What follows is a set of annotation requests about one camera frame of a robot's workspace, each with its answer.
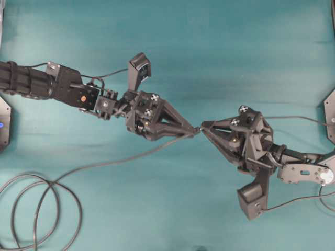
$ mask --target metal bracket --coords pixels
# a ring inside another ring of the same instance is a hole
[[[334,172],[315,164],[288,164],[279,169],[278,178],[286,184],[311,181],[325,186],[334,181]]]
[[[57,79],[60,67],[60,64],[49,61],[47,64],[46,73],[54,76],[55,79]]]
[[[9,144],[12,108],[0,97],[0,152]]]
[[[334,127],[327,127],[327,138],[335,144],[335,90],[323,102],[327,124],[334,124]]]

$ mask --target coiled cable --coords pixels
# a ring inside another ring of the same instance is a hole
[[[7,187],[14,184],[18,180],[30,178],[30,179],[37,179],[38,181],[28,185],[27,187],[25,187],[16,197],[15,202],[14,202],[13,207],[12,207],[12,212],[11,212],[11,217],[10,217],[10,228],[11,228],[11,231],[12,231],[13,239],[14,239],[14,241],[15,241],[15,243],[18,247],[17,248],[4,248],[4,247],[0,246],[0,251],[21,251],[21,250],[29,250],[29,249],[34,249],[35,251],[37,251],[38,246],[41,243],[45,242],[50,236],[52,236],[52,234],[55,232],[55,230],[58,226],[59,219],[60,219],[60,201],[59,201],[59,196],[57,194],[57,191],[55,190],[55,186],[60,187],[62,189],[65,189],[65,191],[67,191],[73,197],[73,199],[75,200],[75,202],[77,204],[78,211],[79,211],[79,220],[78,220],[78,224],[77,224],[77,228],[75,230],[75,233],[71,237],[69,242],[65,245],[65,247],[63,247],[61,249],[62,251],[68,250],[72,246],[73,242],[75,241],[75,239],[77,238],[77,236],[80,232],[80,229],[81,229],[81,226],[82,226],[82,220],[83,220],[83,209],[82,209],[80,200],[77,197],[77,195],[70,188],[68,188],[67,186],[59,183],[59,181],[61,179],[63,179],[64,177],[67,177],[71,174],[74,174],[76,172],[82,171],[82,170],[96,168],[96,167],[103,167],[103,166],[118,165],[118,164],[122,164],[122,163],[125,163],[125,162],[133,161],[134,159],[138,159],[138,158],[145,157],[147,155],[153,154],[153,153],[155,153],[159,150],[162,150],[162,149],[176,143],[177,141],[183,140],[185,138],[189,138],[190,136],[191,136],[190,134],[186,134],[184,136],[174,138],[174,139],[172,139],[172,140],[170,140],[170,141],[168,141],[164,144],[161,144],[161,145],[159,145],[159,146],[157,146],[157,147],[155,147],[151,150],[145,151],[143,153],[140,153],[140,154],[137,154],[137,155],[125,158],[125,159],[120,159],[118,161],[109,161],[109,162],[103,162],[103,163],[98,163],[98,164],[90,164],[90,165],[78,167],[78,168],[72,169],[72,170],[64,173],[63,175],[61,175],[60,177],[58,177],[54,181],[47,180],[47,179],[45,179],[45,178],[43,178],[39,175],[36,175],[36,174],[21,174],[21,175],[17,175],[15,177],[13,177],[8,182],[6,182],[3,186],[0,187],[0,195],[2,194],[2,192]],[[33,244],[21,247],[20,243],[19,243],[19,239],[17,237],[16,228],[15,228],[15,213],[16,213],[17,203],[28,190],[30,190],[31,188],[33,188],[35,186],[39,186],[39,185],[48,185],[48,187],[43,192],[43,194],[42,194],[42,196],[41,196],[41,198],[38,202],[36,211],[35,211],[35,217],[34,217],[34,222],[33,222]],[[55,202],[56,202],[56,211],[57,212],[56,212],[55,222],[54,222],[51,230],[43,238],[41,238],[40,240],[37,240],[37,226],[38,226],[37,221],[38,221],[40,209],[41,209],[42,203],[44,201],[44,198],[45,198],[45,196],[47,195],[47,193],[49,192],[50,189],[52,190],[52,192],[54,194]]]

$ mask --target teal fabric backdrop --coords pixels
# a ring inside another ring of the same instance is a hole
[[[143,51],[151,60],[152,78],[141,89],[160,94],[194,126],[236,116],[240,105],[266,116],[323,120],[321,103],[335,87],[330,0],[9,0],[3,32],[0,60],[21,65],[51,60],[89,75],[126,67]],[[106,85],[122,94],[127,74],[108,78]],[[97,120],[54,100],[1,96],[13,107],[12,142],[0,155],[1,183],[26,171],[56,178],[71,168],[121,159],[167,141],[147,142],[127,132],[123,119]],[[277,144],[302,152],[333,149],[317,124],[269,122]],[[71,250],[335,248],[335,214],[318,201],[297,202],[249,222],[236,190],[251,181],[203,135],[128,164],[70,176],[63,183],[84,208],[83,228]],[[7,247],[14,247],[10,208],[25,184],[0,198],[0,242]],[[32,190],[19,203],[16,225],[23,243],[32,239],[43,189]],[[317,190],[315,184],[285,185],[273,176],[269,205]],[[60,227],[42,250],[59,250],[75,229],[75,203],[60,195]],[[49,195],[38,236],[54,216]]]

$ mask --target black robot arm segment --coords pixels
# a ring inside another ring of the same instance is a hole
[[[0,90],[33,99],[56,99],[70,106],[92,110],[99,90],[83,85],[80,73],[48,63],[47,71],[0,62]]]
[[[150,61],[139,53],[128,63],[128,90],[117,100],[118,93],[106,89],[101,77],[83,84],[79,71],[60,64],[48,62],[43,72],[10,61],[0,62],[0,91],[37,100],[55,99],[104,120],[125,117],[129,131],[151,141],[200,132],[159,95],[138,91],[150,76]]]
[[[312,181],[325,186],[335,181],[335,152],[300,153],[274,144],[273,129],[260,112],[250,107],[241,106],[234,118],[203,122],[202,132],[238,171],[255,177],[237,191],[249,220],[267,209],[269,177],[277,169],[277,177],[286,184]]]

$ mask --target black plastic part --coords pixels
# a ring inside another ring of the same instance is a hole
[[[259,217],[262,210],[267,209],[269,177],[270,170],[262,168],[253,183],[237,190],[240,207],[249,220]]]
[[[17,66],[14,62],[0,62],[0,90],[27,98],[48,99],[52,78],[45,72]]]
[[[199,128],[185,120],[167,101],[154,93],[139,92],[132,109],[127,113],[129,131],[155,141],[164,136],[193,137]]]
[[[273,130],[262,114],[246,106],[239,108],[237,117],[205,121],[201,128],[229,162],[243,166],[253,176],[258,170],[249,165],[246,159],[262,159],[273,142]]]
[[[0,97],[0,152],[9,145],[11,114],[12,108]]]
[[[52,98],[86,110],[93,110],[99,89],[83,85],[80,72],[65,66],[60,66]]]
[[[140,84],[151,76],[151,64],[143,52],[128,63],[128,90],[136,92]]]

